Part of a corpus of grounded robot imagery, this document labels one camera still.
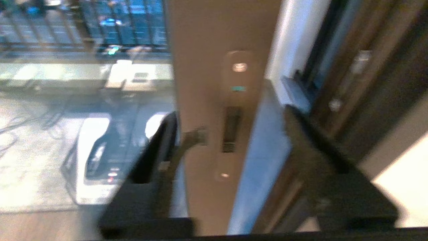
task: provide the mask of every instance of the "glass pane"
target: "glass pane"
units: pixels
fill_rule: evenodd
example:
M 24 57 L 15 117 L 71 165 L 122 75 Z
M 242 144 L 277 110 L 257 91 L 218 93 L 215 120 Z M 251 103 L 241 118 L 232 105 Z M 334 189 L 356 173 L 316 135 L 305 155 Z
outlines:
M 34 217 L 28 227 L 57 239 L 99 239 L 97 215 L 175 110 L 162 0 L 0 10 L 0 223 Z

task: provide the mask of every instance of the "railing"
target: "railing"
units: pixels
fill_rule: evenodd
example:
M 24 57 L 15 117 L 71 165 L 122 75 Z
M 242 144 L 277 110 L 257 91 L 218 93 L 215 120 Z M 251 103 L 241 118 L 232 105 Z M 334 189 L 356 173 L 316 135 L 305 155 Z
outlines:
M 166 52 L 162 0 L 0 0 L 2 51 Z

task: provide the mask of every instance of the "wooden floor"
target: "wooden floor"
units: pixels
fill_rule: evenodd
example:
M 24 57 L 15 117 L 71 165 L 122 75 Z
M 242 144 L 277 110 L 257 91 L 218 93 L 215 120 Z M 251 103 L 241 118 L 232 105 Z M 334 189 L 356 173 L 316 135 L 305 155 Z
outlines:
M 90 210 L 0 214 L 0 241 L 100 240 Z

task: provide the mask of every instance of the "metal fence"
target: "metal fence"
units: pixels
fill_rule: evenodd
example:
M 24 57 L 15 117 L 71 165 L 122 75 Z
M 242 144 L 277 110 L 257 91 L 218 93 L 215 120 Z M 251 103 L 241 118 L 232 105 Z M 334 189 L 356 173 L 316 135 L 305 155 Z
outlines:
M 167 51 L 163 0 L 0 0 L 0 10 L 3 50 Z

